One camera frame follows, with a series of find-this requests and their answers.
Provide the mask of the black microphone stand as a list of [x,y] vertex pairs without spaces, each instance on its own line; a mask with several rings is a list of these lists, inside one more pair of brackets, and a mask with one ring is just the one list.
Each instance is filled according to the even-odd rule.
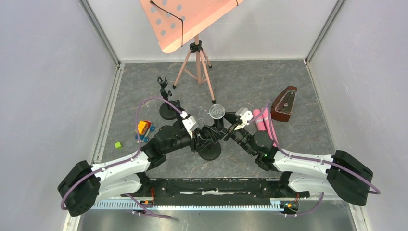
[[176,133],[179,133],[184,129],[183,123],[179,122],[179,121],[175,121],[175,123],[172,125],[172,127],[176,131]]
[[164,120],[174,120],[177,118],[177,112],[168,103],[175,105],[176,101],[168,100],[168,97],[172,96],[171,91],[166,91],[166,87],[168,86],[168,81],[165,77],[158,77],[157,82],[159,83],[161,87],[160,94],[162,98],[165,100],[165,102],[162,103],[159,108],[159,114]]
[[199,144],[197,146],[197,152],[199,156],[206,161],[213,161],[220,157],[221,155],[221,145],[220,143],[206,143]]

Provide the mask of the black microphone silver grille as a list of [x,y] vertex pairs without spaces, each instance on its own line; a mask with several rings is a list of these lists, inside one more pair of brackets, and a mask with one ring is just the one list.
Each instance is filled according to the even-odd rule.
[[225,115],[225,108],[216,103],[210,107],[209,115],[214,121],[214,127],[216,128],[224,128],[224,120],[223,117]]

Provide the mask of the pink microphone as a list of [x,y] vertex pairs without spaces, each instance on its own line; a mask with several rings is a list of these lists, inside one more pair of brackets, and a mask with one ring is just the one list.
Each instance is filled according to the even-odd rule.
[[253,116],[254,118],[256,118],[255,124],[256,124],[258,131],[266,131],[264,118],[263,118],[261,111],[259,109],[254,109]]
[[272,122],[271,114],[266,108],[262,108],[262,118],[264,121],[264,125],[266,130],[268,131],[268,134],[270,138],[274,141],[273,146],[276,147],[277,144],[279,144],[276,131]]

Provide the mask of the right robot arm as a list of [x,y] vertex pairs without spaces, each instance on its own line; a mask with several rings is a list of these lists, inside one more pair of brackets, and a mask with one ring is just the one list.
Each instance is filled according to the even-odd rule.
[[247,111],[242,115],[227,112],[223,118],[232,124],[229,136],[264,171],[282,172],[278,191],[283,196],[295,192],[334,193],[357,206],[367,204],[372,192],[373,172],[351,154],[337,150],[333,155],[311,155],[280,150],[266,131],[249,133],[244,126],[252,119]]

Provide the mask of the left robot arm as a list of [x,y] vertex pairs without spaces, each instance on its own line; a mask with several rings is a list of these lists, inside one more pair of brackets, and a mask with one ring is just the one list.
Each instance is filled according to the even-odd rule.
[[146,196],[151,183],[145,172],[166,161],[166,154],[190,147],[194,152],[207,152],[210,146],[220,154],[218,141],[226,128],[205,125],[191,134],[185,129],[162,126],[139,150],[113,161],[90,165],[86,160],[76,163],[57,187],[60,207],[73,217],[90,210],[98,201],[126,193]]

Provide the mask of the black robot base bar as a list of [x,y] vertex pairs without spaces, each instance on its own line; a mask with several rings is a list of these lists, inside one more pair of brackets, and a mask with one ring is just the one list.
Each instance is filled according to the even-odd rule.
[[271,198],[309,198],[282,180],[266,178],[157,178],[145,181],[134,197],[151,197],[154,205],[269,205]]

